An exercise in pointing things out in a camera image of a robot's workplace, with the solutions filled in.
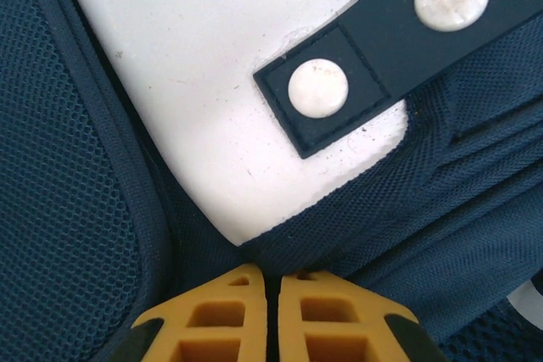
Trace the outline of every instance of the navy mesh fabric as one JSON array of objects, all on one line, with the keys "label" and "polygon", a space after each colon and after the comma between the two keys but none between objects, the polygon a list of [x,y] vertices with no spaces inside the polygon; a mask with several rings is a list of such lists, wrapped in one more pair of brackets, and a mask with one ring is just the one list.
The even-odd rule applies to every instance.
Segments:
[{"label": "navy mesh fabric", "polygon": [[543,265],[543,17],[407,104],[394,152],[242,250],[267,273],[348,277],[442,340]]},{"label": "navy mesh fabric", "polygon": [[440,345],[451,362],[541,362],[541,331],[506,301]]},{"label": "navy mesh fabric", "polygon": [[162,209],[99,67],[71,0],[0,0],[2,361],[102,360],[164,290]]}]

